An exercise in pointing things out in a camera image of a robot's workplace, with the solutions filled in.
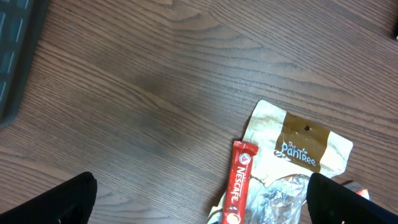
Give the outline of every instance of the wooden table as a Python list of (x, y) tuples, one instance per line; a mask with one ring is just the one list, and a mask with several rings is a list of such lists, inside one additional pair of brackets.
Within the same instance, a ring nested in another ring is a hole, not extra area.
[(335, 180), (397, 213), (397, 15), (393, 0), (53, 0), (0, 132), (0, 212), (88, 170), (92, 223), (204, 223), (264, 99), (352, 140)]

